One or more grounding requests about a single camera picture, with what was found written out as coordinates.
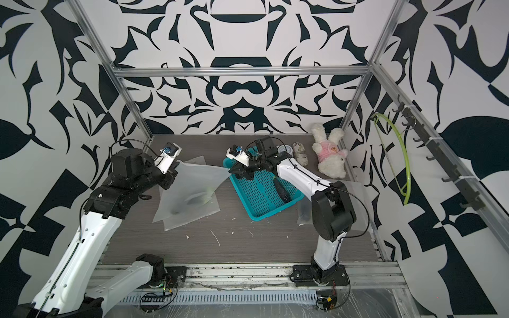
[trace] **stuffed toy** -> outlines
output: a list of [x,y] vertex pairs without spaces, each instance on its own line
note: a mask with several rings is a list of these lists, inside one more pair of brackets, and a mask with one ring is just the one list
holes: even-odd
[[312,148],[318,156],[318,171],[333,179],[346,177],[345,159],[348,150],[340,150],[337,146],[345,135],[343,130],[334,128],[327,139],[323,125],[313,124],[311,134],[315,138]]

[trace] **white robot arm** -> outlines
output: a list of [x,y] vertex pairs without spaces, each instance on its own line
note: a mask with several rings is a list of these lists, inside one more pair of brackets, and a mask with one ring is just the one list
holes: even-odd
[[112,173],[96,188],[84,207],[74,235],[55,271],[31,304],[21,304],[14,317],[102,317],[131,291],[160,281],[163,260],[144,254],[123,273],[87,290],[93,270],[129,209],[147,189],[168,189],[175,180],[174,161],[181,148],[167,143],[155,160],[141,149],[124,149],[111,157]]
[[328,283],[336,273],[341,241],[356,221],[349,192],[342,182],[332,184],[301,166],[286,152],[279,153],[271,138],[264,136],[255,141],[257,156],[236,145],[228,149],[227,157],[237,161],[230,173],[239,179],[253,180],[256,171],[267,170],[290,182],[311,201],[313,225],[320,235],[311,259],[313,279],[320,284]]

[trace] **black and white patterned wall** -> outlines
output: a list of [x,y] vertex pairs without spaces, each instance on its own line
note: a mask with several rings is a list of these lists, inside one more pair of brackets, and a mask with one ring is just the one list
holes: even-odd
[[82,3],[117,66],[210,67],[365,65],[394,0]]
[[155,134],[306,133],[340,125],[359,75],[128,78]]
[[[366,65],[394,0],[82,4],[118,67],[260,67]],[[129,80],[153,133],[305,133],[339,125],[359,77]]]
[[[31,302],[109,172],[144,136],[63,0],[0,1],[0,312]],[[139,145],[122,142],[122,147]]]
[[[410,0],[382,57],[383,67],[454,152],[507,210],[509,147],[509,3]],[[403,197],[380,145],[373,112],[406,122],[373,79],[346,131],[349,161],[372,203],[374,222],[398,260],[423,316],[507,316],[509,255],[466,203],[417,135],[404,134],[411,196]],[[399,142],[379,129],[397,179],[405,183]]]

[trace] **blue basket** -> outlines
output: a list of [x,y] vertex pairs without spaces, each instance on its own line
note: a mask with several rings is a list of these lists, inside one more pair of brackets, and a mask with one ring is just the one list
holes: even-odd
[[[231,168],[236,160],[225,158],[223,167]],[[276,192],[273,183],[274,174],[268,171],[256,171],[254,180],[237,179],[235,175],[230,176],[230,180],[239,195],[242,204],[246,208],[247,214],[253,221],[260,221],[268,218],[282,210],[291,207],[297,201],[304,198],[304,194],[297,190],[290,182],[278,178],[292,200],[284,203]]]

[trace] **hook rack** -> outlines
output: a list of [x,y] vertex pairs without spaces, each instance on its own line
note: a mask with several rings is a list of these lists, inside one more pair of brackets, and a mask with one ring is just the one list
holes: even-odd
[[443,138],[439,136],[432,136],[430,134],[431,130],[429,129],[429,124],[427,124],[425,120],[419,121],[418,118],[421,118],[421,116],[419,116],[419,113],[414,115],[413,111],[417,112],[416,107],[403,107],[402,115],[408,121],[403,125],[406,127],[411,127],[411,129],[415,131],[418,136],[418,138],[413,139],[415,142],[427,140],[425,146],[431,152],[431,157],[426,156],[426,159],[430,161],[437,160],[438,163],[442,166],[444,171],[447,173],[447,178],[442,178],[442,181],[454,182],[454,184],[460,190],[461,194],[467,200],[469,207],[472,207],[476,211],[485,207],[485,203],[479,198],[479,192],[474,191],[471,184],[465,180],[465,176],[460,178],[462,174],[458,171],[458,166],[453,164],[444,152],[444,147],[441,144],[444,143]]

